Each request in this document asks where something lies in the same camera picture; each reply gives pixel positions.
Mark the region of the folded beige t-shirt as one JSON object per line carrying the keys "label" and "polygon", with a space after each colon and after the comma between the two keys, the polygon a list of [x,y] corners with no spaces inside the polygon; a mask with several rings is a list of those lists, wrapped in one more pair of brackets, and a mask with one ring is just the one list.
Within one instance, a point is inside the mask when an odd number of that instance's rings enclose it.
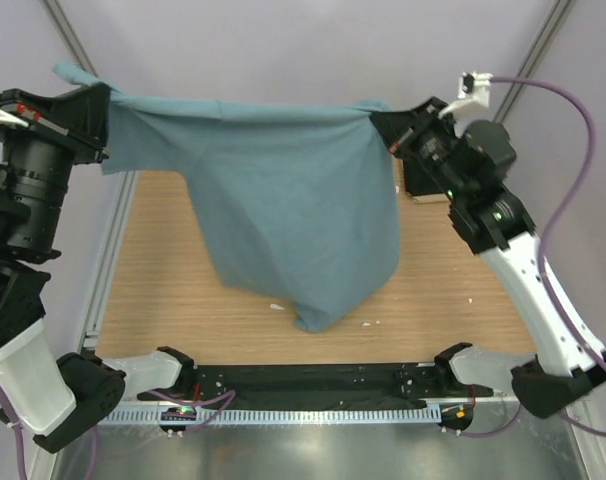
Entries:
{"label": "folded beige t-shirt", "polygon": [[448,203],[449,198],[445,194],[429,194],[411,196],[410,200],[415,204]]}

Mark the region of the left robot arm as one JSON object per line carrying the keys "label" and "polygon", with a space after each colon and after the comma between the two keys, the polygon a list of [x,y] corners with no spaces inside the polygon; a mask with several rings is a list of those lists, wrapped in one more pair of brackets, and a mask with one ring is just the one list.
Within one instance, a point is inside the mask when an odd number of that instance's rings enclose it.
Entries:
{"label": "left robot arm", "polygon": [[55,357],[45,336],[41,265],[53,242],[72,169],[108,155],[110,90],[102,83],[56,97],[0,92],[0,388],[5,416],[55,453],[107,417],[125,398],[158,390],[187,398],[194,362],[161,347],[103,360]]}

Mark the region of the teal blue t-shirt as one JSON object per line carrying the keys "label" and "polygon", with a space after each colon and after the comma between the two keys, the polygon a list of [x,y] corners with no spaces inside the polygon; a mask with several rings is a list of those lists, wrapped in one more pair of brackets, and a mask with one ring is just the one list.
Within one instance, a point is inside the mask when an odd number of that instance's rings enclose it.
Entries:
{"label": "teal blue t-shirt", "polygon": [[392,158],[370,120],[387,111],[112,90],[102,170],[181,175],[220,281],[291,303],[298,328],[321,332],[399,263]]}

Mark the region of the folded black t-shirt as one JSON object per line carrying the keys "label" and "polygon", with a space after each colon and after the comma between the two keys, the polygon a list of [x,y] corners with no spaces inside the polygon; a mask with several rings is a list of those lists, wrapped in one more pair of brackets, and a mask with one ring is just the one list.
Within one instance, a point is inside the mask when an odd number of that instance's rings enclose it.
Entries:
{"label": "folded black t-shirt", "polygon": [[415,161],[403,163],[403,181],[405,191],[410,197],[445,194],[429,174]]}

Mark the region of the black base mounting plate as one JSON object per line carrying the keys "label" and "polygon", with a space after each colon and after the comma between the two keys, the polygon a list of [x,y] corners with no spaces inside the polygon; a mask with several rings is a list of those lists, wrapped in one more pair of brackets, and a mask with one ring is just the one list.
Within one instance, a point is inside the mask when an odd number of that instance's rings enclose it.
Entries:
{"label": "black base mounting plate", "polygon": [[419,409],[427,399],[492,395],[433,363],[201,365],[162,392],[203,402],[229,390],[232,410],[260,411]]}

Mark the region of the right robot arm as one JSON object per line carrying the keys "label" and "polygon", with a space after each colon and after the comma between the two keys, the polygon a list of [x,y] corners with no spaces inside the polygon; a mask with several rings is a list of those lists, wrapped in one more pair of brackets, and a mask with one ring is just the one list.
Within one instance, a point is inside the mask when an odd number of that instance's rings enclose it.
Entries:
{"label": "right robot arm", "polygon": [[468,385],[487,387],[547,419],[605,383],[606,347],[560,286],[534,221],[504,184],[517,159],[505,127],[476,120],[458,134],[436,97],[370,121],[405,176],[426,174],[448,198],[454,230],[499,280],[535,346],[531,356],[512,356],[458,344],[433,372],[437,390],[455,396]]}

